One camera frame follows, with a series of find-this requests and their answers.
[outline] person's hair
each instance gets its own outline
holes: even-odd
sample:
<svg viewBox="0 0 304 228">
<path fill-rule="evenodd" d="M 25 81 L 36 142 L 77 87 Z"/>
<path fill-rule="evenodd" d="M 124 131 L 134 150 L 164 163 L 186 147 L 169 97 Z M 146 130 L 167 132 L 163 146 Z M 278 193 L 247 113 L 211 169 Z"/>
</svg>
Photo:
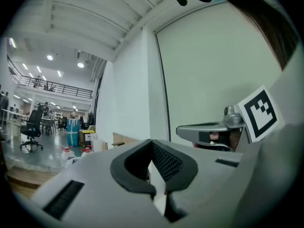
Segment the person's hair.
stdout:
<svg viewBox="0 0 304 228">
<path fill-rule="evenodd" d="M 287 19 L 264 0 L 227 0 L 262 33 L 284 70 L 298 37 Z"/>
</svg>

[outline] balcony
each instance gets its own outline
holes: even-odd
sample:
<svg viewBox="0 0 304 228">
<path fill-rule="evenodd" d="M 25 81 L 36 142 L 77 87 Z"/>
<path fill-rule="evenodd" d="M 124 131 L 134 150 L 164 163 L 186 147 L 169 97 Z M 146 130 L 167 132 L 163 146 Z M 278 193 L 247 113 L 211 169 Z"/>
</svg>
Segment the balcony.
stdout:
<svg viewBox="0 0 304 228">
<path fill-rule="evenodd" d="M 46 81 L 43 79 L 31 78 L 23 76 L 18 69 L 14 66 L 10 58 L 8 57 L 8 65 L 10 77 L 16 82 L 19 86 L 26 86 L 31 89 L 41 90 L 42 92 L 48 93 L 53 92 L 57 94 L 62 94 L 67 97 L 79 97 L 84 100 L 91 100 L 93 91 L 77 88 L 73 86 L 67 86 L 51 81 Z"/>
</svg>

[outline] red object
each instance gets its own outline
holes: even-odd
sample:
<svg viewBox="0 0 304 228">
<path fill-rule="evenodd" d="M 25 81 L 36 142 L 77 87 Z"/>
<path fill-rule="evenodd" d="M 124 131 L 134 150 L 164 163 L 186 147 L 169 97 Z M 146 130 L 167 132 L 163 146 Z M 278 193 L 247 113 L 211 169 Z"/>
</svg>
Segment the red object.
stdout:
<svg viewBox="0 0 304 228">
<path fill-rule="evenodd" d="M 85 148 L 85 150 L 81 150 L 81 151 L 82 151 L 82 152 L 90 153 L 90 152 L 91 152 L 90 148 L 91 148 L 91 147 L 87 146 L 87 147 Z"/>
<path fill-rule="evenodd" d="M 72 146 L 68 146 L 67 148 L 62 148 L 65 152 L 69 152 L 69 148 L 72 148 Z"/>
</svg>

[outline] blue bag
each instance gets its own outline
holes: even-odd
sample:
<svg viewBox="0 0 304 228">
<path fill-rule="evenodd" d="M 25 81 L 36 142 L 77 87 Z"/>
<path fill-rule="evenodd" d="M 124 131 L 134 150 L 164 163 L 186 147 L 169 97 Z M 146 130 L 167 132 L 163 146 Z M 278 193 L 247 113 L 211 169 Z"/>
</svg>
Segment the blue bag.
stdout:
<svg viewBox="0 0 304 228">
<path fill-rule="evenodd" d="M 79 119 L 68 119 L 66 131 L 67 132 L 78 132 L 80 129 Z"/>
<path fill-rule="evenodd" d="M 79 139 L 78 139 L 79 129 L 80 129 L 80 121 L 78 119 L 68 119 L 66 126 L 68 146 L 73 146 L 73 147 L 79 146 Z"/>
<path fill-rule="evenodd" d="M 78 132 L 67 132 L 67 144 L 73 147 L 79 146 Z"/>
</svg>

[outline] wooden platform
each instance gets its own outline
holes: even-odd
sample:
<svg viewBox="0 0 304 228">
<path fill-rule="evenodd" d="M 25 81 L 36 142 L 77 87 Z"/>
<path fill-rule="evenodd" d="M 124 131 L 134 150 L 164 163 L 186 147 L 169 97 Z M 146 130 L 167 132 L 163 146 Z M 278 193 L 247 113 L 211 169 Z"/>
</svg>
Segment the wooden platform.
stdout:
<svg viewBox="0 0 304 228">
<path fill-rule="evenodd" d="M 56 173 L 31 171 L 13 166 L 6 175 L 13 191 L 30 198 L 38 187 L 54 177 Z"/>
</svg>

